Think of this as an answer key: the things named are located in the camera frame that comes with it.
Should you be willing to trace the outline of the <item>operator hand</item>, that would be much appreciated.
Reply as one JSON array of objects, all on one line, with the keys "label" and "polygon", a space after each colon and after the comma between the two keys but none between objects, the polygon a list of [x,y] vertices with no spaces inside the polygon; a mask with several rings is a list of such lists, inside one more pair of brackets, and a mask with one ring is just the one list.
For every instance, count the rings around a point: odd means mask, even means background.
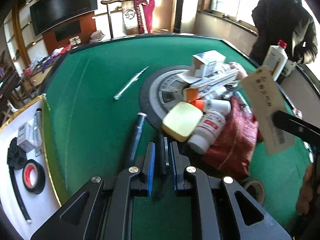
[{"label": "operator hand", "polygon": [[303,184],[299,191],[296,203],[296,211],[298,215],[307,214],[310,209],[310,203],[313,199],[313,189],[311,178],[313,175],[313,164],[309,164],[306,168]]}]

